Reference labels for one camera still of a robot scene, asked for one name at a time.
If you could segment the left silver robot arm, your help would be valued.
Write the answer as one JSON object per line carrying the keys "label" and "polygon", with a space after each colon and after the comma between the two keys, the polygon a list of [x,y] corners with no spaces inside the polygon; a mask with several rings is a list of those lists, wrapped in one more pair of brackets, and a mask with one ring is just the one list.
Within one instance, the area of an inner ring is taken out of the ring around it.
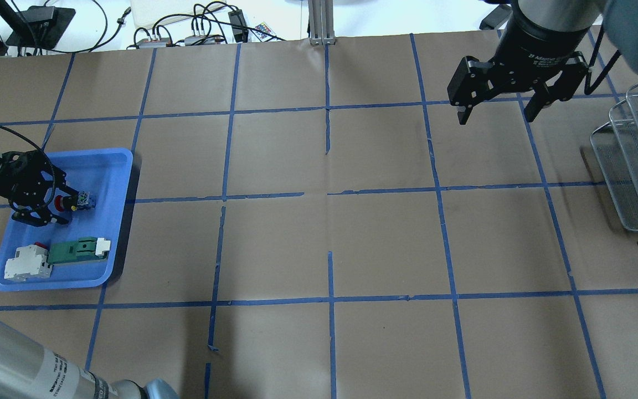
{"label": "left silver robot arm", "polygon": [[[0,152],[0,196],[11,222],[0,248],[0,288],[25,282],[35,288],[86,288],[106,282],[116,263],[132,152],[121,147],[46,154]],[[48,264],[51,244],[64,238],[96,237],[92,257],[103,260],[83,271]],[[164,380],[145,386],[109,383],[0,321],[0,398],[177,398]]]}

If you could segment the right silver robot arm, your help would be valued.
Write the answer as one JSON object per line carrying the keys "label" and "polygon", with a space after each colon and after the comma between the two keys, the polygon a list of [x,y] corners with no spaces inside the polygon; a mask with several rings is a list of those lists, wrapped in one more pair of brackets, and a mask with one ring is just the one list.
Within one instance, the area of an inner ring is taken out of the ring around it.
{"label": "right silver robot arm", "polygon": [[638,1],[509,1],[491,59],[463,57],[447,86],[459,124],[500,94],[532,93],[527,121],[578,88],[591,94],[623,59],[638,74]]}

